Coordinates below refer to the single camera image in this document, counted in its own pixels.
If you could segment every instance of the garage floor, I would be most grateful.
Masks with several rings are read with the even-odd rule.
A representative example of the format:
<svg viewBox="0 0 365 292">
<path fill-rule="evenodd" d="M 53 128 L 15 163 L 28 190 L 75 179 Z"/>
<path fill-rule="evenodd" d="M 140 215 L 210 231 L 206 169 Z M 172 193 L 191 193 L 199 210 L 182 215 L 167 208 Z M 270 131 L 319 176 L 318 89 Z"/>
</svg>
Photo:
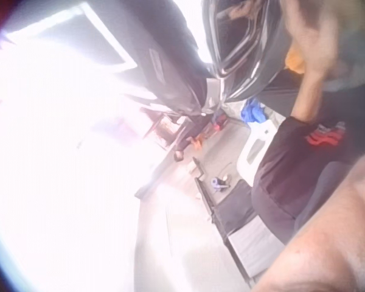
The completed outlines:
<svg viewBox="0 0 365 292">
<path fill-rule="evenodd" d="M 135 291 L 249 291 L 229 251 L 224 246 L 187 165 L 195 156 L 206 169 L 206 179 L 232 176 L 239 180 L 237 158 L 249 129 L 233 123 L 193 152 L 172 163 L 157 187 L 141 202 L 135 259 Z M 215 193 L 216 202 L 227 193 Z"/>
</svg>

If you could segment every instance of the black car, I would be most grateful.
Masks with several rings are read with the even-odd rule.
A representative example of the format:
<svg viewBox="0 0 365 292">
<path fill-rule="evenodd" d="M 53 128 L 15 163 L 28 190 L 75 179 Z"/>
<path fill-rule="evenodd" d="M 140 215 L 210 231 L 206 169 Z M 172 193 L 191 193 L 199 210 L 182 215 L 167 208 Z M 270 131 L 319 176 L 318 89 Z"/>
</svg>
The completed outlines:
<svg viewBox="0 0 365 292">
<path fill-rule="evenodd" d="M 279 2 L 261 2 L 253 20 L 235 21 L 220 17 L 233 1 L 201 3 L 194 13 L 202 16 L 208 63 L 199 57 L 197 37 L 172 0 L 24 0 L 0 33 L 0 50 L 28 41 L 62 44 L 115 76 L 124 84 L 121 95 L 145 107 L 179 115 L 210 113 L 221 99 L 253 96 L 283 68 L 290 42 Z M 232 40 L 222 39 L 224 33 Z"/>
</svg>

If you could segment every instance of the small blue item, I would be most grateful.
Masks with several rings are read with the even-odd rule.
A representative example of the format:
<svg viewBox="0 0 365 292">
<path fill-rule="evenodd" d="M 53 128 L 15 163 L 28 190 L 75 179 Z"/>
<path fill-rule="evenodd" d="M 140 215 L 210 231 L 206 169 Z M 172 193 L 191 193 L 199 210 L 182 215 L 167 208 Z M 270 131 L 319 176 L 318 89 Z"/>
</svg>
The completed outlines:
<svg viewBox="0 0 365 292">
<path fill-rule="evenodd" d="M 264 123 L 268 120 L 263 112 L 260 102 L 256 99 L 249 99 L 241 111 L 242 121 L 245 123 Z"/>
</svg>

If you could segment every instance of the red logo on shirt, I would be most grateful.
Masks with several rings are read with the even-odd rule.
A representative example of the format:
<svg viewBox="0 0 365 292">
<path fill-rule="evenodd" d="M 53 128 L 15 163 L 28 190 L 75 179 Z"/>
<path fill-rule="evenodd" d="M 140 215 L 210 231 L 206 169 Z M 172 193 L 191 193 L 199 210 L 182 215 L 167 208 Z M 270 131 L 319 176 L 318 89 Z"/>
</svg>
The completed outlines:
<svg viewBox="0 0 365 292">
<path fill-rule="evenodd" d="M 333 146 L 337 146 L 345 135 L 346 128 L 344 122 L 339 122 L 334 128 L 326 128 L 323 125 L 319 125 L 314 132 L 309 134 L 306 138 L 308 143 L 314 146 L 328 143 Z"/>
</svg>

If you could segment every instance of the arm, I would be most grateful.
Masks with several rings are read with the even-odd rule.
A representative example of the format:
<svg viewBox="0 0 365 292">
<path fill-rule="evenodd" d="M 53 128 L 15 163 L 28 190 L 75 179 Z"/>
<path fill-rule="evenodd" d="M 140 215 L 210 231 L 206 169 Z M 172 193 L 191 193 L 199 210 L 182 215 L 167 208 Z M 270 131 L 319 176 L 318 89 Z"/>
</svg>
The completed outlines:
<svg viewBox="0 0 365 292">
<path fill-rule="evenodd" d="M 365 291 L 365 157 L 254 291 Z"/>
<path fill-rule="evenodd" d="M 299 0 L 282 0 L 287 29 L 305 61 L 305 75 L 291 116 L 300 122 L 315 120 L 322 99 L 322 84 L 338 57 L 338 21 L 323 6 L 317 28 L 310 27 Z"/>
<path fill-rule="evenodd" d="M 318 115 L 322 100 L 324 76 L 307 71 L 294 103 L 291 117 L 304 123 L 311 123 Z"/>
</svg>

